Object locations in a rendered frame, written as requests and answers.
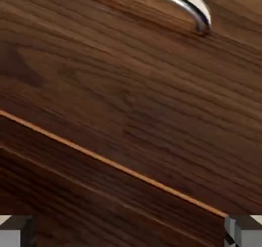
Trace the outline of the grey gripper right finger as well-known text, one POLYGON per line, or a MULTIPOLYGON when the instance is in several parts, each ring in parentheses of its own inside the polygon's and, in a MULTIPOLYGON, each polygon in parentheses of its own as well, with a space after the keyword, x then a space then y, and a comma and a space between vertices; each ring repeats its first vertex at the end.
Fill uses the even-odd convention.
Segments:
POLYGON ((224 247, 262 247, 262 215, 228 215, 224 247))

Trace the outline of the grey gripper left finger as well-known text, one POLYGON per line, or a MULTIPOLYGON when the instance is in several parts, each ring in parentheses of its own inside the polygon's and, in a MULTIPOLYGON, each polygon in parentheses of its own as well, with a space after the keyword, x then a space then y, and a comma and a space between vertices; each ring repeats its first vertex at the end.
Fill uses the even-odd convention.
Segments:
POLYGON ((31 215, 0 215, 0 247, 36 247, 36 219, 31 215))

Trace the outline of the dark wood drawer front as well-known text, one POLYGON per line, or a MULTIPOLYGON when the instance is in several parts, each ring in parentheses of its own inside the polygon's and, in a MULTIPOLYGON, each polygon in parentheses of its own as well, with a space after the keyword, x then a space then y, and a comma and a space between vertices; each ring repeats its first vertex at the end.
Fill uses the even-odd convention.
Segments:
POLYGON ((0 116, 216 215, 262 214, 262 0, 0 0, 0 116))
POLYGON ((0 212, 32 215, 37 247, 223 247, 174 231, 0 149, 0 212))

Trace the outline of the dark wood cabinet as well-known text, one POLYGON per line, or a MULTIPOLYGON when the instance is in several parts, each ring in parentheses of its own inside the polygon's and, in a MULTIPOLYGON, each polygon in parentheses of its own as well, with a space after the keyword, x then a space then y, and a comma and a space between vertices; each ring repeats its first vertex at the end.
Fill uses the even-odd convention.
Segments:
POLYGON ((200 203, 122 165, 11 115, 0 115, 3 144, 71 183, 118 200, 164 226, 205 244, 217 244, 224 220, 200 203))

